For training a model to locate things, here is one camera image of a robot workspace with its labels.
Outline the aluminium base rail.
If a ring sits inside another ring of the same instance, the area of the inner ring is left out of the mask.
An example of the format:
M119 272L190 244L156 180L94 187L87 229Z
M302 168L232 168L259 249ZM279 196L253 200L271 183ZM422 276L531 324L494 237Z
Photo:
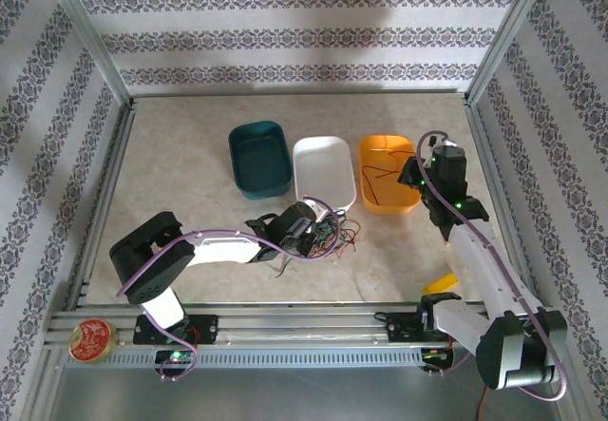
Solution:
M395 348L388 340L381 313L413 313L415 302L347 303L219 303L188 304L191 315L218 317L218 349ZM66 350L72 331L82 321L98 317L119 333L119 347L134 349L136 319L142 311L126 304L87 305L52 315L44 335L45 350Z

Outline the white plastic bin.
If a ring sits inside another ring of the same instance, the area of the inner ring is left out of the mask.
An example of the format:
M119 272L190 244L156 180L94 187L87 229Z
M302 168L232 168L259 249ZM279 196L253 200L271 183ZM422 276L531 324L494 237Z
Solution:
M348 144L336 136L303 138L293 147L294 191L348 212L357 193Z

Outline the teal plastic bin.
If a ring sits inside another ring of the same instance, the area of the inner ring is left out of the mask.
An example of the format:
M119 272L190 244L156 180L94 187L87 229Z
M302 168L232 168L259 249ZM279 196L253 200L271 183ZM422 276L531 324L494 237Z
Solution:
M292 161L280 124L261 121L237 126L228 143L235 184L245 198L265 200L290 190Z

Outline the aluminium frame post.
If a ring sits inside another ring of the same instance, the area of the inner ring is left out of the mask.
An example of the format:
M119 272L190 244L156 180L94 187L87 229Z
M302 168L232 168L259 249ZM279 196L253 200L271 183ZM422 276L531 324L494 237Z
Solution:
M487 84L502 61L507 48L518 34L520 27L526 19L526 14L530 11L535 1L513 0L464 95L467 107L473 107L481 98Z
M101 71L105 82L121 104L130 104L132 95L116 68L101 35L96 30L81 0L59 0L84 46Z

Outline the controller board with green light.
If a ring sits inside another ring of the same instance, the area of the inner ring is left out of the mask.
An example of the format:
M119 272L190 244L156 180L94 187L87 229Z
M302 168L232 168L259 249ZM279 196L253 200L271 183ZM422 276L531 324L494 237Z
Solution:
M445 376L455 363L451 349L423 349L421 370L430 376Z
M199 357L189 350L160 350L154 357L154 369L165 379L177 378L189 372L198 363Z

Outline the orange plastic bin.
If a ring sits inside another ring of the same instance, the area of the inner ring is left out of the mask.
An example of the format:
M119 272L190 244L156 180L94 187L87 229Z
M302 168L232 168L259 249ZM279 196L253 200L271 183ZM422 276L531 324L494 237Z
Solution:
M420 194L398 181L412 142L400 135L368 135L359 143L359 175L365 208L378 215L404 215L420 202Z

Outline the yellow plastic block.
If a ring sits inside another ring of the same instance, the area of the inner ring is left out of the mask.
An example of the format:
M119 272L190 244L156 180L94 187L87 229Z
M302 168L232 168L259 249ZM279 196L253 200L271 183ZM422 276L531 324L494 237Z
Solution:
M425 296L442 294L450 292L452 289L457 287L459 284L459 279L453 273L448 273L438 279L432 281L423 289L423 294Z

